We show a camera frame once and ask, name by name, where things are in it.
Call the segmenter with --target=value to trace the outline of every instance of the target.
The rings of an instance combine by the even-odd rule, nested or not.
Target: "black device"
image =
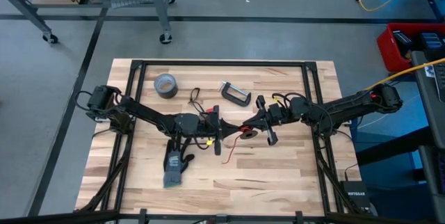
[[[412,40],[400,30],[392,31],[392,33],[396,39],[396,44],[401,56],[405,59],[411,59],[410,51],[413,46]]]
[[[420,41],[427,60],[437,61],[445,58],[445,38],[441,33],[420,33]],[[433,65],[433,70],[439,100],[445,102],[445,63]]]
[[[441,33],[423,32],[419,36],[427,60],[437,61],[445,56],[445,38]]]
[[[439,100],[445,102],[445,63],[439,63],[432,66],[436,81],[437,94]]]
[[[353,200],[359,208],[363,209],[364,211],[369,210],[371,203],[369,202],[368,191],[366,190],[365,183],[361,181],[347,181],[341,182],[341,185],[350,199]]]
[[[239,92],[240,94],[245,96],[245,100],[239,99],[233,95],[231,95],[229,93],[229,88]],[[244,91],[242,91],[241,89],[237,88],[236,86],[233,86],[230,82],[227,81],[223,81],[222,85],[220,87],[221,90],[221,95],[222,97],[224,97],[225,99],[228,99],[229,101],[239,105],[239,106],[249,106],[250,104],[250,99],[252,97],[251,93],[246,93]]]

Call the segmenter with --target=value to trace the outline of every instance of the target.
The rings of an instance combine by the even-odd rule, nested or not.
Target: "table leg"
[[[26,0],[8,0],[18,11],[20,11],[30,22],[38,27],[43,36],[47,39],[51,38],[51,29],[46,25],[45,21],[37,14],[37,9],[27,4]]]
[[[357,153],[357,162],[359,166],[363,166],[376,161],[382,161],[398,154],[416,151],[420,145],[434,145],[434,139],[429,126],[362,150]]]

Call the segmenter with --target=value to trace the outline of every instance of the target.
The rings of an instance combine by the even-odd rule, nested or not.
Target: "metal clamp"
[[[231,101],[239,106],[248,106],[250,104],[250,98],[252,95],[251,93],[246,93],[246,92],[242,91],[241,89],[233,86],[230,82],[227,82],[227,81],[222,82],[221,87],[218,89],[218,91],[221,90],[221,88],[222,88],[221,95],[225,99],[228,99],[229,101]],[[239,92],[242,95],[245,95],[246,96],[245,100],[243,101],[233,95],[230,95],[227,92],[229,90],[229,88],[235,90],[236,92]]]

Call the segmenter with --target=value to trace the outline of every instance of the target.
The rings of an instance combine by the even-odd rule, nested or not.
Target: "red wire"
[[[243,135],[243,134],[240,134],[240,135],[238,135],[238,136],[235,138],[234,146],[232,147],[232,150],[230,151],[229,158],[227,159],[226,162],[223,162],[222,164],[227,164],[227,163],[229,163],[229,161],[230,161],[230,157],[232,157],[232,153],[234,152],[235,147],[236,147],[236,141],[238,140],[238,138],[241,137],[241,135]]]

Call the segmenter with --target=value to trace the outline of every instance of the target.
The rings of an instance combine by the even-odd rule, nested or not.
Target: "yellow cable tie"
[[[208,141],[206,142],[207,145],[212,145],[213,144],[213,139],[209,138]]]

